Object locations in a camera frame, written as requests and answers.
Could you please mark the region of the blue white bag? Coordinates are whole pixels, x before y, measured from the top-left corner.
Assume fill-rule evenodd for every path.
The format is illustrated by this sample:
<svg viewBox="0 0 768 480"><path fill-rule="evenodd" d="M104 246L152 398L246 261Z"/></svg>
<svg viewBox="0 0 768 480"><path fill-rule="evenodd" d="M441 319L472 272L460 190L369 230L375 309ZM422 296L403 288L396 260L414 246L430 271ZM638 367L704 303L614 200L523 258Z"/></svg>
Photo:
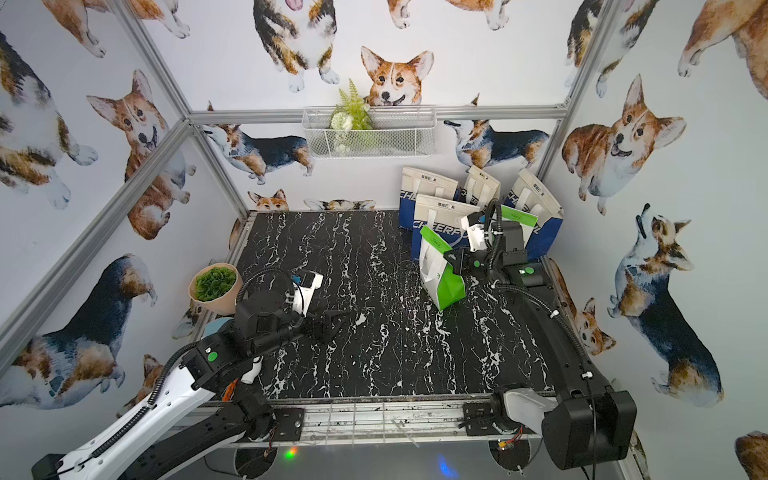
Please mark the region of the blue white bag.
<svg viewBox="0 0 768 480"><path fill-rule="evenodd" d="M461 219L479 211L477 205L418 194L412 222L411 259L419 259L420 230L424 226L429 227L451 247L468 246L469 240L461 226Z"/></svg>

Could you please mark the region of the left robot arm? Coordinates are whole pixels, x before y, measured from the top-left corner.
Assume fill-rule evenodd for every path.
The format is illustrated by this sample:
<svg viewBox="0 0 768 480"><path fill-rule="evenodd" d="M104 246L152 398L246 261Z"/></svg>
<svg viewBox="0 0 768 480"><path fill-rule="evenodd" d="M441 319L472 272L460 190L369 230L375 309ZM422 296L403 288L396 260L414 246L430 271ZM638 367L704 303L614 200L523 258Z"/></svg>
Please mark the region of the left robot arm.
<svg viewBox="0 0 768 480"><path fill-rule="evenodd" d="M301 339L329 344L356 310L293 308L284 297L258 291L237 303L215 333L177 351L150 394L83 446L49 454L35 479L161 479L219 446L262 439L277 426L274 409L257 393L225 403L206 420L170 435L189 413L242 382L254 361Z"/></svg>

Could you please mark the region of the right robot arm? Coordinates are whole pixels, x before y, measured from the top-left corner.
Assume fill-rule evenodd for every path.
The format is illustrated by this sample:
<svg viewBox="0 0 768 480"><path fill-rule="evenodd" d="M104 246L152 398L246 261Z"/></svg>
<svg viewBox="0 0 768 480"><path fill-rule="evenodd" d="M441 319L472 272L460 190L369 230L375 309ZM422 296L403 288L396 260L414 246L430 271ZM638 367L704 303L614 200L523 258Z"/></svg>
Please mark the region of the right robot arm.
<svg viewBox="0 0 768 480"><path fill-rule="evenodd" d="M561 470L625 459L636 403L594 364L575 325L578 310L555 263L528 261L522 227L515 222L466 224L464 229L468 246L444 253L444 259L462 274L484 274L490 289L510 300L512 311L540 344L552 386L548 392L501 387L491 397L489 414L479 421L539 435Z"/></svg>

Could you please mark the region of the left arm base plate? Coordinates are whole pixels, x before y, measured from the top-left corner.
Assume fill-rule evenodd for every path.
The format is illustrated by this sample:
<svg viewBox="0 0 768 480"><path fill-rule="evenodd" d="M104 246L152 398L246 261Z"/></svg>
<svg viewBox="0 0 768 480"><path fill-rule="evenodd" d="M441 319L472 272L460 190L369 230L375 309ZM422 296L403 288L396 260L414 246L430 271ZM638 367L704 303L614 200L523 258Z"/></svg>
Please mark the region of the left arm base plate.
<svg viewBox="0 0 768 480"><path fill-rule="evenodd" d="M284 407L258 413L246 422L239 443L295 442L301 438L306 411Z"/></svg>

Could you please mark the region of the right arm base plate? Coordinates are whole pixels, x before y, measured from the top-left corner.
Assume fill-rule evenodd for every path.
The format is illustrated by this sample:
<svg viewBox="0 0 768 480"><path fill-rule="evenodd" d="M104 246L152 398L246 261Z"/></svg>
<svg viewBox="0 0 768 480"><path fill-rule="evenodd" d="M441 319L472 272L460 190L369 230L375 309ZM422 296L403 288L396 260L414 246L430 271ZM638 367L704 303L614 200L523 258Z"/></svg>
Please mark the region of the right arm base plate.
<svg viewBox="0 0 768 480"><path fill-rule="evenodd" d="M466 435L470 437L510 432L500 407L491 401L464 403L458 428L464 430Z"/></svg>

